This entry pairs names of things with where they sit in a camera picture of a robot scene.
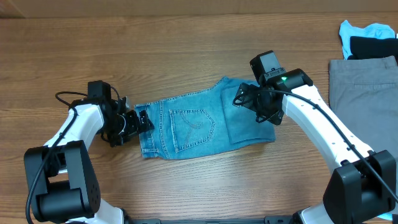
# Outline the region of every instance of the blue cloth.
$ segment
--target blue cloth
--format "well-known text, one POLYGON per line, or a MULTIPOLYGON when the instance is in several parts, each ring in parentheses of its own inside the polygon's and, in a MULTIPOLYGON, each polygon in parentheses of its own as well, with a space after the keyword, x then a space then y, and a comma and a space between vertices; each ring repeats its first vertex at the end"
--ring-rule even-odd
POLYGON ((391 215, 391 214, 385 213, 385 214, 379 215, 378 217, 379 217, 379 218, 382 218, 382 219, 384 219, 384 220, 392 221, 392 215, 391 215))
POLYGON ((232 104, 242 82, 256 84, 223 77, 206 90, 136 105, 155 126, 139 135, 142 156, 190 159, 275 141, 272 124, 259 124, 255 112, 232 104))
POLYGON ((347 20, 341 23, 339 34, 343 43, 344 59, 346 60, 350 55, 352 55, 349 40, 353 36, 377 39, 395 38, 395 32, 388 25, 375 23, 365 28, 358 28, 351 26, 347 20))

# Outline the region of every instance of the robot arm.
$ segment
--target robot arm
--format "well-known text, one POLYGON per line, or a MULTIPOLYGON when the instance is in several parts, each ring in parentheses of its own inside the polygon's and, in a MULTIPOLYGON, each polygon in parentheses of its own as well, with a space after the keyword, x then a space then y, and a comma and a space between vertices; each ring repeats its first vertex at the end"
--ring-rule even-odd
POLYGON ((25 153, 29 190, 34 186, 39 167, 44 164, 31 195, 33 214, 38 221, 124 223, 124 212, 101 198, 87 151, 95 134, 105 133, 107 139, 104 140, 113 147, 153 129, 153 124, 145 111, 140 117, 135 111, 128 111, 126 97, 112 100, 111 88, 102 81, 89 82, 87 97, 69 105, 68 118, 57 134, 44 146, 28 149, 25 153), (49 182, 49 177, 66 172, 68 180, 49 182))
POLYGON ((260 87, 241 84, 234 105, 255 111, 259 123, 279 125, 284 113, 291 117, 318 148, 332 174, 323 202, 297 212, 293 223, 360 223, 393 210, 395 159, 387 151, 375 153, 349 131, 302 70, 285 72, 272 51, 250 64, 260 87))
MULTIPOLYGON (((368 157, 369 151, 373 151, 370 146, 359 140, 337 118, 322 100, 318 89, 314 85, 303 85, 294 88, 292 93, 315 101, 333 119, 344 135, 349 137, 351 143, 356 146, 363 157, 368 157)), ((343 161, 355 162, 358 160, 353 151, 347 150, 347 143, 344 142, 331 123, 312 105, 293 96, 284 96, 282 110, 303 129, 311 142, 314 143, 326 161, 330 173, 333 173, 334 169, 341 167, 343 161)))

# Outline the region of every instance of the wooden table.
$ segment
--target wooden table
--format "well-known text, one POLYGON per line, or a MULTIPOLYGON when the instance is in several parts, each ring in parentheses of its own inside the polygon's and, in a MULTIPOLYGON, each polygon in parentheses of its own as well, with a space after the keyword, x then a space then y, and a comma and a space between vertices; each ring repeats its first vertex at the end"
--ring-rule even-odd
MULTIPOLYGON (((398 30, 398 13, 0 20, 0 223, 25 223, 23 155, 65 121, 56 92, 86 92, 88 81, 104 80, 132 103, 156 101, 225 75, 253 80, 250 59, 274 50, 327 101, 328 63, 342 58, 345 19, 398 30)), ((89 153, 102 197, 134 218, 293 214, 320 202, 330 175, 291 119, 275 131, 273 143, 184 161, 143 159, 138 138, 110 148, 97 136, 89 153)))

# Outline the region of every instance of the gray pants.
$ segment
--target gray pants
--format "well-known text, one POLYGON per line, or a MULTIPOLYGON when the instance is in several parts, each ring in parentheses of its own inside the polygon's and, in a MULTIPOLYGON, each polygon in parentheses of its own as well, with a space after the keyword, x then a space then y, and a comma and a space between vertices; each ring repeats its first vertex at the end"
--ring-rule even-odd
POLYGON ((387 149, 398 160, 395 58, 332 60, 329 74, 330 107, 337 117, 375 152, 387 149))

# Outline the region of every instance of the light blue jeans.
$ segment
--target light blue jeans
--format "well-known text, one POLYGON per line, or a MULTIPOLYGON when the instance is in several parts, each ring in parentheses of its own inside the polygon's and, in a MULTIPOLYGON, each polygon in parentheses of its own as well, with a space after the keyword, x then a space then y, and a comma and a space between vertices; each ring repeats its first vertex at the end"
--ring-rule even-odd
POLYGON ((190 159, 275 141, 272 124, 259 124, 255 112, 232 104, 242 82, 256 84, 223 77, 206 90, 136 105, 155 126, 139 135, 142 156, 190 159))

